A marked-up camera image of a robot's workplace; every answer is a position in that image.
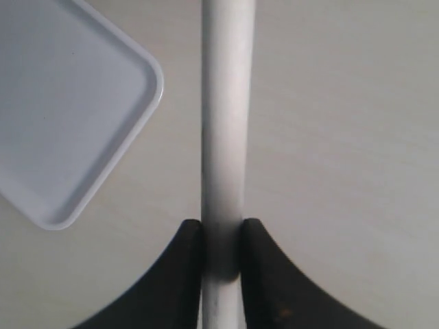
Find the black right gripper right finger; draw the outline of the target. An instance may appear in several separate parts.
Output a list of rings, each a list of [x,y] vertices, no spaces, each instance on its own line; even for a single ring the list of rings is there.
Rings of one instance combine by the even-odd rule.
[[[313,283],[259,219],[246,219],[241,225],[239,262],[247,328],[374,326]]]

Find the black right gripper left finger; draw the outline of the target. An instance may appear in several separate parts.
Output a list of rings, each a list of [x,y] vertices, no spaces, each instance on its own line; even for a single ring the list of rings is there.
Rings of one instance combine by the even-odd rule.
[[[196,328],[203,269],[202,224],[186,219],[138,282],[77,327]]]

